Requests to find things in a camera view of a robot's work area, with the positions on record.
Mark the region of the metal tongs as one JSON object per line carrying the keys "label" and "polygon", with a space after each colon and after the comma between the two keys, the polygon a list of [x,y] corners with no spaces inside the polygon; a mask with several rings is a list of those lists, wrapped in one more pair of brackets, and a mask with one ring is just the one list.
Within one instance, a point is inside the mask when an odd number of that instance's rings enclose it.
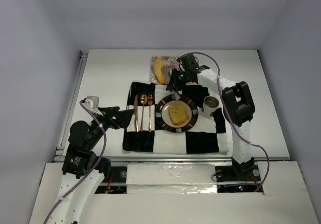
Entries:
{"label": "metal tongs", "polygon": [[[163,66],[161,72],[166,78],[166,83],[169,84],[171,78],[170,70],[166,66]],[[176,90],[170,90],[170,92],[175,96],[176,100],[180,99],[180,95]]]}

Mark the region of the yellow bread slice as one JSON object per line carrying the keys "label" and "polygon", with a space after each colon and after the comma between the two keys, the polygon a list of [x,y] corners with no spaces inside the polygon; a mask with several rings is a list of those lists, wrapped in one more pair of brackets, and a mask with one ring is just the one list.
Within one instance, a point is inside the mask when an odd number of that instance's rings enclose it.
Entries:
{"label": "yellow bread slice", "polygon": [[164,62],[160,60],[159,58],[155,59],[155,67],[154,67],[154,73],[159,81],[159,83],[164,84],[166,81],[165,75],[162,73],[162,68],[165,66]]}

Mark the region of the brown bread slice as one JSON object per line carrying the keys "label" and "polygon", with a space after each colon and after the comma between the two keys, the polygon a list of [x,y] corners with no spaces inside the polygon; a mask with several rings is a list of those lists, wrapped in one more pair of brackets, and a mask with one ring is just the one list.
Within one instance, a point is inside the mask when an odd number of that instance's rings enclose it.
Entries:
{"label": "brown bread slice", "polygon": [[171,103],[169,105],[169,114],[173,124],[176,126],[182,125],[189,119],[186,107],[180,102]]}

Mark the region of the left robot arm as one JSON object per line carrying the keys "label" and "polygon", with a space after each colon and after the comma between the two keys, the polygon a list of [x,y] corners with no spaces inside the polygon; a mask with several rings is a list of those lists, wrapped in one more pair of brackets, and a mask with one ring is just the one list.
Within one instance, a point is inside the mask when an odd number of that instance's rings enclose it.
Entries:
{"label": "left robot arm", "polygon": [[80,223],[83,211],[99,184],[110,177],[111,162],[93,152],[103,140],[106,147],[108,129],[126,129],[134,110],[119,107],[92,108],[87,100],[81,107],[93,118],[91,123],[77,121],[70,128],[69,146],[62,166],[62,178],[57,201],[47,214],[45,223]]}

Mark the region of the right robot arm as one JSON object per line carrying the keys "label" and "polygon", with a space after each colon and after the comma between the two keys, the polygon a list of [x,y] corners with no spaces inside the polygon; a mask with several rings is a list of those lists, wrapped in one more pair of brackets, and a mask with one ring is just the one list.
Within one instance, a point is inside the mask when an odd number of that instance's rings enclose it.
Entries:
{"label": "right robot arm", "polygon": [[214,61],[217,72],[206,65],[200,66],[191,52],[177,59],[179,69],[171,73],[167,90],[184,90],[187,83],[194,82],[206,87],[219,95],[222,112],[232,128],[232,164],[216,168],[216,181],[221,178],[237,181],[245,177],[254,168],[254,158],[251,153],[250,123],[255,113],[253,98],[246,82],[234,82],[221,76],[221,70]]}

